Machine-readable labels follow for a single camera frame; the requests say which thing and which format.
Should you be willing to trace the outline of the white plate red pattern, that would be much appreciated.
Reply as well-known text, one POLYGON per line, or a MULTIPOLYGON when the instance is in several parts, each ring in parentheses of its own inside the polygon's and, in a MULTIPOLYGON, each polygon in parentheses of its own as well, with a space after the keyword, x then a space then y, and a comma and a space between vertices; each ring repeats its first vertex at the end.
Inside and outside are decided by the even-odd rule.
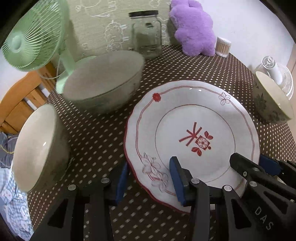
POLYGON ((125 156, 137 182, 157 202, 189 212, 177 199, 170 158, 208 186, 231 186, 242 195, 245 179, 230 166, 241 154, 257 163, 255 125, 231 94, 201 81, 172 81, 149 91, 134 107, 125 132, 125 156))

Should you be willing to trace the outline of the large grey bowl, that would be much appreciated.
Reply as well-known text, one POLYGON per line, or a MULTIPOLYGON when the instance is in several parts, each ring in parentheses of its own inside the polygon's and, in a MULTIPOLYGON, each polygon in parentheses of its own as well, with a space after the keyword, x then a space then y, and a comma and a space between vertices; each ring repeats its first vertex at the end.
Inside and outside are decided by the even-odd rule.
POLYGON ((139 88, 144 65, 144 57, 136 51, 113 51, 97 56, 68 77, 62 97, 91 113, 115 111, 139 88))

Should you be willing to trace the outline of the blue checkered bedding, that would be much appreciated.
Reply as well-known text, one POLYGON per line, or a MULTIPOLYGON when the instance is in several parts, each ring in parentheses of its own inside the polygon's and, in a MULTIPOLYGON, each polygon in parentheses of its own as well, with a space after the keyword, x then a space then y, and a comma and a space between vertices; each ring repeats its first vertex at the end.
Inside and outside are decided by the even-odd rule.
POLYGON ((1 217, 15 238, 30 240, 34 230, 27 194, 18 188, 11 168, 17 138, 1 132, 1 217))

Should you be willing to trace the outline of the cream floral bowl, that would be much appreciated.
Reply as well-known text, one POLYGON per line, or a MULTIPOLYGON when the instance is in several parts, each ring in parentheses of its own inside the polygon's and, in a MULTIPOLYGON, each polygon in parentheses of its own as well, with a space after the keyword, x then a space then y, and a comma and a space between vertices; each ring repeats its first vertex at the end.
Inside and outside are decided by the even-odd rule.
POLYGON ((263 72, 254 74, 252 97, 256 110, 269 123, 287 123, 295 117, 285 93, 263 72))

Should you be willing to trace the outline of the small grey white bowl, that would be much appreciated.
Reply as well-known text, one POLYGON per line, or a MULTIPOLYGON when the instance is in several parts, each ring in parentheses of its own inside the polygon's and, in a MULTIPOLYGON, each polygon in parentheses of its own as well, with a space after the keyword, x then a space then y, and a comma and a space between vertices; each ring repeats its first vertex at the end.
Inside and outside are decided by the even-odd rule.
POLYGON ((14 150, 12 172, 22 192, 52 187, 66 173, 70 148, 65 126, 52 104, 36 109, 23 125, 14 150))

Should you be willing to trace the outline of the brown polka dot tablecloth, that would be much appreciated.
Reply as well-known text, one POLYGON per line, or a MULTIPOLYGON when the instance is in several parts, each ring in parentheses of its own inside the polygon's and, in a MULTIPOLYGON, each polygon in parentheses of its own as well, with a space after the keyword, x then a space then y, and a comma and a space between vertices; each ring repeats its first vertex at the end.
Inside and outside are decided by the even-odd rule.
MULTIPOLYGON (((134 106, 151 89, 175 80, 200 80, 222 88, 248 111, 257 129, 262 154, 295 161, 295 123, 271 125, 257 113, 252 96, 253 74, 236 57, 189 57, 178 46, 167 45, 156 59, 146 62, 140 87, 130 102, 109 114, 79 111, 52 91, 48 102, 60 116, 67 132, 73 162, 54 187, 28 195, 32 225, 37 228, 46 213, 70 184, 84 186, 105 177, 125 160, 125 126, 134 106)), ((115 240, 184 240, 188 216, 154 201, 133 176, 123 200, 110 209, 115 240)))

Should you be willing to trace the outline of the white floor fan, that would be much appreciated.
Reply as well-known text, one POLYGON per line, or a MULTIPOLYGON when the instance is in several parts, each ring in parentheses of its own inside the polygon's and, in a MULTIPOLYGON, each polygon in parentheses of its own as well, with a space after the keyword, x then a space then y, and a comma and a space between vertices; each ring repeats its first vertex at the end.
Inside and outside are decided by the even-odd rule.
POLYGON ((283 64, 276 61, 271 56, 265 56, 261 60, 261 67, 265 74, 267 74, 286 94, 288 100, 292 99, 294 92, 292 74, 283 64))

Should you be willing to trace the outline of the orange wooden chair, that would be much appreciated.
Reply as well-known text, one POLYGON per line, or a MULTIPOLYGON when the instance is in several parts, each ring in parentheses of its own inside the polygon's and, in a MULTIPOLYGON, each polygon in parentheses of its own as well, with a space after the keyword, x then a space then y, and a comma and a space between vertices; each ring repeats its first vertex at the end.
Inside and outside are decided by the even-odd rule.
POLYGON ((49 62, 31 71, 16 82, 1 100, 1 132, 17 134, 26 120, 47 101, 44 91, 51 92, 56 84, 56 69, 49 62))

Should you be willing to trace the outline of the cotton swab container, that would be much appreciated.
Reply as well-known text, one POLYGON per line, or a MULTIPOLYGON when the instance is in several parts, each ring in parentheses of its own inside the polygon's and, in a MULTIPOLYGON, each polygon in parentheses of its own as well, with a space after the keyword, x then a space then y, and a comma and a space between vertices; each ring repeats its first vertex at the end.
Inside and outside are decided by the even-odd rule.
POLYGON ((221 57, 227 58, 231 48, 231 41, 217 37, 215 53, 221 57))

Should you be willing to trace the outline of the purple plush toy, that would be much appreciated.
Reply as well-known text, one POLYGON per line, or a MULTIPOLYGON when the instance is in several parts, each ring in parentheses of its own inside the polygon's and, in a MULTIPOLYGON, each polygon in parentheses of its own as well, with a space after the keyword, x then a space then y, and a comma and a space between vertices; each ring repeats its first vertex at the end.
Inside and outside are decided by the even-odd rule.
POLYGON ((171 1, 170 19, 175 39, 188 56, 215 55, 213 20, 198 1, 171 1))

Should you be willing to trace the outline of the green desk fan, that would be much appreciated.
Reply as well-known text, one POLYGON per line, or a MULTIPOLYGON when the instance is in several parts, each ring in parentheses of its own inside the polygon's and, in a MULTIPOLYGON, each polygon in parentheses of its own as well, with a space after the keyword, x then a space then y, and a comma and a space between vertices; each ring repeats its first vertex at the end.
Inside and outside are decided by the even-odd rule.
POLYGON ((14 68, 29 72, 44 67, 58 54, 65 70, 57 77, 56 91, 62 94, 75 69, 93 59, 74 61, 67 47, 70 23, 67 1, 38 1, 14 26, 1 50, 14 68))

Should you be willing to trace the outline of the glass jar black lid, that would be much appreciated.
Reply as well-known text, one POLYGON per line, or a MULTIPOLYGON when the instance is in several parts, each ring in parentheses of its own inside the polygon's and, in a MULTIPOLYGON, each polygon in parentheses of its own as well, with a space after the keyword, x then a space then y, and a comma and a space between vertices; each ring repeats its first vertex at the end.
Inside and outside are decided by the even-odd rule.
POLYGON ((162 24, 158 10, 134 11, 128 13, 132 21, 132 47, 145 59, 162 54, 162 24))

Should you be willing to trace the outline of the green cartoon wall cloth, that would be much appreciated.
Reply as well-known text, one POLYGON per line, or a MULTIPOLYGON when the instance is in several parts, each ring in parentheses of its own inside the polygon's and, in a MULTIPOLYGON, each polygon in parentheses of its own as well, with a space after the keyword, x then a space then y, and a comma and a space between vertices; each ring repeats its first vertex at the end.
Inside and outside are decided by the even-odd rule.
POLYGON ((69 48, 75 60, 109 51, 132 48, 130 12, 157 10, 162 43, 172 44, 169 27, 170 1, 68 1, 72 39, 69 48))

